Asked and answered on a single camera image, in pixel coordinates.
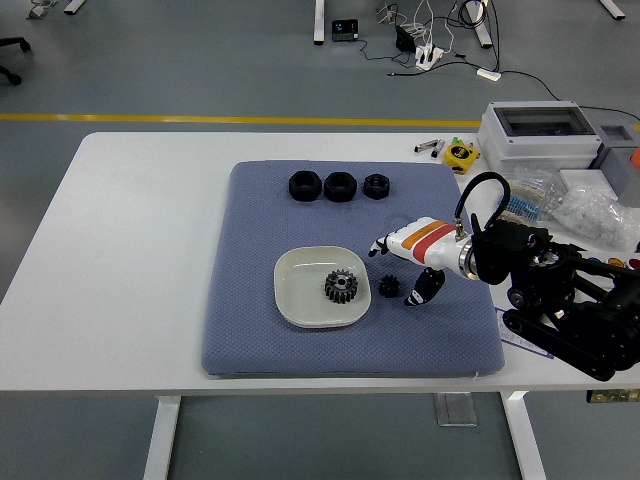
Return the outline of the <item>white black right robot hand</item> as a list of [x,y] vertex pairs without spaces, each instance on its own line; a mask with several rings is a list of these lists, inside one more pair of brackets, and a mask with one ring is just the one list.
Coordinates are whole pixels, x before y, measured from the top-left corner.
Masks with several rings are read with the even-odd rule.
[[405,306],[430,302],[444,285],[445,269],[461,277],[476,278],[471,266],[471,236],[459,222],[452,225],[431,217],[419,218],[375,240],[368,255],[373,257],[377,253],[391,253],[423,267],[411,293],[404,300]]

